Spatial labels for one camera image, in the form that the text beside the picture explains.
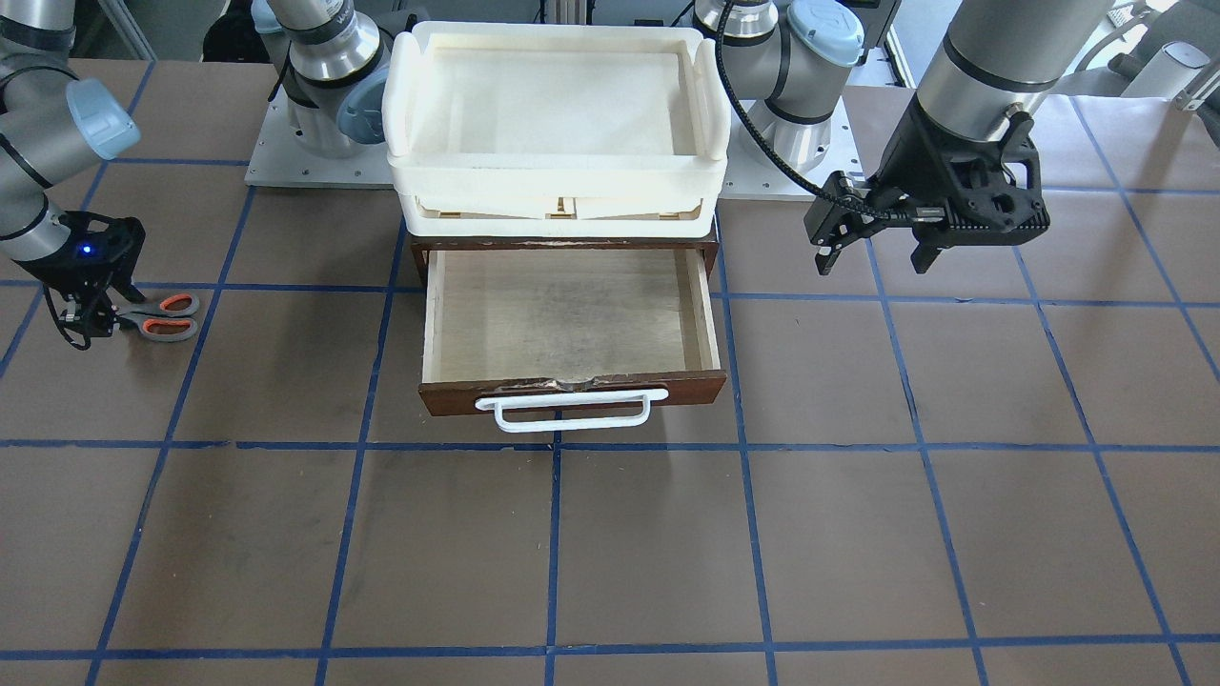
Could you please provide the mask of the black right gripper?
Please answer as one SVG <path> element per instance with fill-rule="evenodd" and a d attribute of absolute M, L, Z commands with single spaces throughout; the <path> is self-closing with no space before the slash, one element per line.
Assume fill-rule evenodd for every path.
<path fill-rule="evenodd" d="M 133 273 L 146 238 L 135 217 L 113 218 L 99 212 L 65 212 L 70 238 L 38 260 L 38 280 L 65 298 L 59 333 L 78 352 L 92 347 L 96 304 L 106 308 L 102 330 L 118 326 L 126 309 L 146 300 L 133 284 Z"/>

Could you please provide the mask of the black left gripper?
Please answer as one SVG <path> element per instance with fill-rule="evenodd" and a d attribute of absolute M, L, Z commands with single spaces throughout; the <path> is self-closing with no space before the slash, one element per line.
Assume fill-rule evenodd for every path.
<path fill-rule="evenodd" d="M 1028 138 L 1035 121 L 1019 105 L 1004 114 L 998 142 L 972 142 L 942 129 L 911 99 L 860 198 L 837 171 L 806 212 L 815 265 L 828 276 L 844 247 L 889 227 L 910 227 L 915 273 L 928 273 L 953 247 L 1020 247 L 1049 229 L 1039 155 Z M 841 201 L 863 200 L 861 208 Z"/>

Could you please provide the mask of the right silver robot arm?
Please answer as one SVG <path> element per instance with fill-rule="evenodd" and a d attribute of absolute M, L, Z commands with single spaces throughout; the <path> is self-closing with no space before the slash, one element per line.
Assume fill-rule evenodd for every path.
<path fill-rule="evenodd" d="M 310 151 L 340 157 L 383 142 L 393 38 L 375 18 L 350 1 L 240 1 L 235 23 L 222 45 L 261 48 Z M 66 212 L 49 199 L 142 135 L 104 83 L 70 70 L 76 34 L 71 1 L 2 4 L 2 254 L 39 281 L 52 325 L 77 349 L 113 330 L 187 339 L 196 300 L 176 295 L 152 308 L 133 283 L 142 222 Z"/>

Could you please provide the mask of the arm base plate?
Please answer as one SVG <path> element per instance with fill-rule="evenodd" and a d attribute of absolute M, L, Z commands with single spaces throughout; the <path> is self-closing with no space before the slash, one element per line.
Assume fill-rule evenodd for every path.
<path fill-rule="evenodd" d="M 833 114 L 816 125 L 797 125 L 780 120 L 765 104 L 743 101 L 745 114 L 762 132 L 781 160 L 806 181 L 824 186 L 832 172 L 848 175 L 863 183 L 866 173 L 852 133 L 843 101 Z M 743 129 L 741 117 L 731 118 L 728 165 L 723 176 L 722 199 L 806 201 L 809 192 L 793 183 L 767 159 L 762 149 Z"/>
<path fill-rule="evenodd" d="M 318 109 L 303 107 L 278 92 L 266 109 L 245 173 L 253 187 L 390 190 L 384 144 L 362 145 L 325 131 Z"/>

